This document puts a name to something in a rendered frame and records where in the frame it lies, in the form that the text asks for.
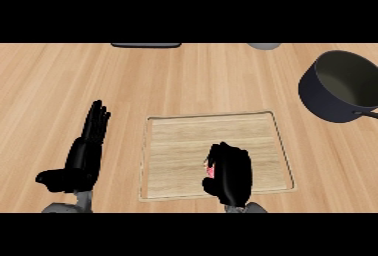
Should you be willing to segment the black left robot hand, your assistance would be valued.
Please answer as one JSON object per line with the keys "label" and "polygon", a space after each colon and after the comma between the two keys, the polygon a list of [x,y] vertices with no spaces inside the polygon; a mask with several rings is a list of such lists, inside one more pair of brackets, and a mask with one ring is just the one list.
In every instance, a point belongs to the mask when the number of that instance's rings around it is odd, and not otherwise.
{"label": "black left robot hand", "polygon": [[85,192],[94,189],[98,181],[103,161],[103,145],[107,135],[111,112],[97,100],[92,104],[82,136],[75,140],[66,167],[39,173],[36,182],[51,192]]}

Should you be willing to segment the grey round object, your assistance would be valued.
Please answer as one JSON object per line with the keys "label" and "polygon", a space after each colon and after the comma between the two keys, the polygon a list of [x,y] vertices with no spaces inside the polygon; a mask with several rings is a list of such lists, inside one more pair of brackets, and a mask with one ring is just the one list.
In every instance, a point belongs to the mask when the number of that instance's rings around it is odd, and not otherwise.
{"label": "grey round object", "polygon": [[247,43],[255,49],[274,50],[281,46],[281,43]]}

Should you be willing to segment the pink cupcake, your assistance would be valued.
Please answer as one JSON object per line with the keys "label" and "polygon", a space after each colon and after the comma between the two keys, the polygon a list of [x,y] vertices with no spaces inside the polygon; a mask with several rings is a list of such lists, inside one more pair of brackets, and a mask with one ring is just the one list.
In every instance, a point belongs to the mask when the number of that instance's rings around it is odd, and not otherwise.
{"label": "pink cupcake", "polygon": [[215,179],[215,164],[210,166],[209,160],[206,160],[206,162],[204,162],[204,167],[206,167],[206,172],[207,172],[209,178]]}

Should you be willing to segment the dark grey pot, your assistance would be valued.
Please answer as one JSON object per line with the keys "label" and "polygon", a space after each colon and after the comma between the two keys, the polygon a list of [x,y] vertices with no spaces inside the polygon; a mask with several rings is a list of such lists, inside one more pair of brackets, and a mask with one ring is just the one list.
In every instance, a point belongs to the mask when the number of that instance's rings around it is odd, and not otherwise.
{"label": "dark grey pot", "polygon": [[300,79],[299,96],[328,122],[346,123],[362,116],[378,119],[378,66],[349,51],[326,52]]}

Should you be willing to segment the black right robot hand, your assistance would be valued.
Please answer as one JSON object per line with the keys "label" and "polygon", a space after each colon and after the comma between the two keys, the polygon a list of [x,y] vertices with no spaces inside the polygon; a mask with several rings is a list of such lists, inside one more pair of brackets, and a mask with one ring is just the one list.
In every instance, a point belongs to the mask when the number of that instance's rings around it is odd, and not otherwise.
{"label": "black right robot hand", "polygon": [[244,207],[252,196],[253,168],[249,152],[225,142],[215,144],[209,153],[215,164],[215,179],[203,179],[204,191],[224,205]]}

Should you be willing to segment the pale wooden tray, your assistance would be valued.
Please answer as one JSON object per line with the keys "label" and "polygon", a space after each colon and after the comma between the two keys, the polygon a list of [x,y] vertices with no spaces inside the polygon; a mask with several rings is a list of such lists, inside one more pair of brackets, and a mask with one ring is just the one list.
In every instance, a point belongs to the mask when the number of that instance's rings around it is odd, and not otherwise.
{"label": "pale wooden tray", "polygon": [[255,194],[297,189],[272,111],[147,119],[139,199],[200,199],[212,189]]}

